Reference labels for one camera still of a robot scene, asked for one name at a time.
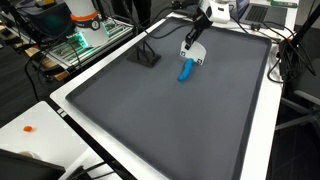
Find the orange object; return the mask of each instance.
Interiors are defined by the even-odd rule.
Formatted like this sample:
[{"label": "orange object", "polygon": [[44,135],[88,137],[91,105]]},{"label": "orange object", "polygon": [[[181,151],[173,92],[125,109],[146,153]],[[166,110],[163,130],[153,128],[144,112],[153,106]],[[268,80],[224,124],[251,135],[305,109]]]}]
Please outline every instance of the orange object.
[{"label": "orange object", "polygon": [[75,16],[74,14],[71,14],[71,19],[74,21],[87,21],[87,20],[95,18],[97,15],[98,15],[97,11],[95,11],[92,14],[89,14],[87,16]]},{"label": "orange object", "polygon": [[23,131],[31,132],[31,131],[32,131],[32,127],[31,127],[31,126],[25,126],[25,127],[23,128]]}]

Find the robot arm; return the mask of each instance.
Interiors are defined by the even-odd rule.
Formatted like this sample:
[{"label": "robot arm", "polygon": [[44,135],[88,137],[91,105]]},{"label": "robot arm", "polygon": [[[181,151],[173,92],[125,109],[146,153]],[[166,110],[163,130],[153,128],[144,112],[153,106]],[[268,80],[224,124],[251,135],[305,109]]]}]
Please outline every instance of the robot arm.
[{"label": "robot arm", "polygon": [[211,27],[213,22],[228,23],[230,20],[228,0],[200,0],[194,15],[194,27],[187,34],[185,49],[189,50],[204,29]]}]

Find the office chair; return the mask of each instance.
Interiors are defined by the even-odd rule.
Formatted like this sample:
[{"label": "office chair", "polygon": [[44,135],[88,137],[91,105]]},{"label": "office chair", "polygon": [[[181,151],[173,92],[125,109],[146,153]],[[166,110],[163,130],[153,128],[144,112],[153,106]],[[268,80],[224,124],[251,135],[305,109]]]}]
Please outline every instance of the office chair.
[{"label": "office chair", "polygon": [[294,94],[311,102],[313,104],[312,109],[307,109],[288,99],[281,98],[281,103],[296,112],[305,114],[305,116],[276,126],[276,131],[311,123],[320,138],[320,59],[313,60],[312,65],[317,76],[313,76],[309,71],[304,71],[294,85]]}]

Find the green light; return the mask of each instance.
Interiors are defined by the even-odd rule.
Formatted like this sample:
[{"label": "green light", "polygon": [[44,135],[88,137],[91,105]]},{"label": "green light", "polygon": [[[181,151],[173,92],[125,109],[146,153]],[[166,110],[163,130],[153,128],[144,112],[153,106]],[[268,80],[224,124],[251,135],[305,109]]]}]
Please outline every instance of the green light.
[{"label": "green light", "polygon": [[104,28],[104,30],[106,31],[107,35],[110,36],[110,32],[107,30],[106,26],[103,23],[101,23],[101,25]]},{"label": "green light", "polygon": [[86,39],[84,38],[82,32],[79,32],[79,33],[77,34],[77,36],[79,36],[79,43],[80,43],[80,45],[81,45],[83,48],[86,48],[86,47],[89,46],[88,43],[87,43],[87,41],[86,41]]}]

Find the white tabletop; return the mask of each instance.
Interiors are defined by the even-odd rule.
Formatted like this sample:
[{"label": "white tabletop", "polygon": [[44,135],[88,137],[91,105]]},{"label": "white tabletop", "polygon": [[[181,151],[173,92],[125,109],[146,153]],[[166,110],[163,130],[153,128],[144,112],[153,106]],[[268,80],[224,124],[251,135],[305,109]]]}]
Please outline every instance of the white tabletop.
[{"label": "white tabletop", "polygon": [[[31,126],[33,130],[24,132],[25,126]],[[0,129],[0,148],[15,153],[32,152],[42,161],[64,167],[66,172],[60,180],[66,179],[80,165],[86,169],[103,162],[98,154],[43,101]],[[88,174],[97,177],[112,171],[108,165],[103,165]],[[100,179],[121,178],[114,173]]]},{"label": "white tabletop", "polygon": [[[252,0],[255,3],[267,4],[264,0]],[[293,29],[297,14],[297,9],[289,9],[287,15],[286,26]],[[170,16],[182,17],[174,13]],[[159,26],[164,20],[159,21],[148,31],[152,31]],[[228,24],[216,24],[214,26],[232,28],[237,27],[235,22]],[[103,60],[80,74],[78,77],[51,94],[53,99],[64,111],[66,111],[77,123],[79,123],[92,137],[94,137],[114,158],[116,158],[128,171],[130,171],[138,179],[156,180],[166,179],[164,175],[152,168],[149,164],[144,162],[141,158],[127,149],[108,132],[104,131],[89,118],[84,116],[80,111],[74,108],[65,97],[72,90],[93,76],[100,69],[108,65],[112,60],[117,58],[128,48],[137,43],[146,34],[142,33],[121,48],[117,49],[112,54],[105,57]],[[265,179],[269,156],[274,135],[274,128],[277,119],[278,107],[280,103],[282,87],[279,84],[270,82],[267,79],[267,70],[276,61],[275,52],[276,47],[273,46],[270,53],[268,65],[264,72],[261,90],[255,110],[255,115],[252,123],[250,137],[248,141],[247,151],[245,154],[245,161],[243,164],[242,180],[260,180]]]}]

